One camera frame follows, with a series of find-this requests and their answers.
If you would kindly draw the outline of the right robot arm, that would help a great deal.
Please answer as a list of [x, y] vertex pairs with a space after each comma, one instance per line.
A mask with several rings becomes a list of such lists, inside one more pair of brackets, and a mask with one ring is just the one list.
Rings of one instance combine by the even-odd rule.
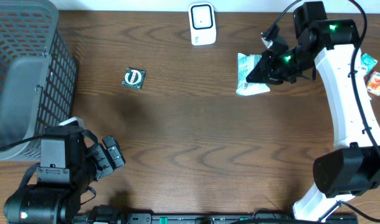
[[314, 183], [293, 204], [287, 223], [328, 223], [337, 208], [380, 186], [380, 127], [359, 71], [366, 33], [352, 19], [328, 19], [321, 1], [295, 1], [290, 8], [297, 45], [290, 48], [272, 24], [262, 33], [266, 49], [246, 81], [295, 83], [305, 70], [322, 79], [334, 150], [314, 161]]

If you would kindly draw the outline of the light green wipes pack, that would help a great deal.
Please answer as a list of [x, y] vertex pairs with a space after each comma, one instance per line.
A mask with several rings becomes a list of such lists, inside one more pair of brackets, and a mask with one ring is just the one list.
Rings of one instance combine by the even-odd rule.
[[261, 58], [261, 55], [237, 54], [238, 84], [236, 93], [238, 95], [252, 96], [270, 91], [270, 88], [266, 84], [248, 83], [246, 81], [247, 75], [256, 67]]

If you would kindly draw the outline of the green tissue pack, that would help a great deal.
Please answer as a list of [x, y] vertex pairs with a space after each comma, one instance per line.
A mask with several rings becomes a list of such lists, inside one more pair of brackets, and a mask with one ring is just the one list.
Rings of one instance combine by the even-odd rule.
[[378, 64], [378, 61], [367, 53], [362, 54], [361, 56], [361, 69], [364, 72], [363, 76], [365, 77], [370, 71]]

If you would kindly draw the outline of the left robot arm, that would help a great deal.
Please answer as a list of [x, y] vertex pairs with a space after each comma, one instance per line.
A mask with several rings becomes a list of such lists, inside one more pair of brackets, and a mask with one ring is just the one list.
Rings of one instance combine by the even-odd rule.
[[40, 162], [6, 200], [8, 223], [74, 223], [90, 184], [126, 163], [113, 136], [99, 141], [77, 117], [46, 128], [40, 149]]

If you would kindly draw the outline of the orange tissue pack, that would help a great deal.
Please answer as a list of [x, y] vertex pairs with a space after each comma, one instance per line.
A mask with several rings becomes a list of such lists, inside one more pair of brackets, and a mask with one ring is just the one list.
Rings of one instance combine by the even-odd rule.
[[376, 95], [380, 96], [380, 73], [379, 72], [373, 72], [366, 85], [367, 91]]

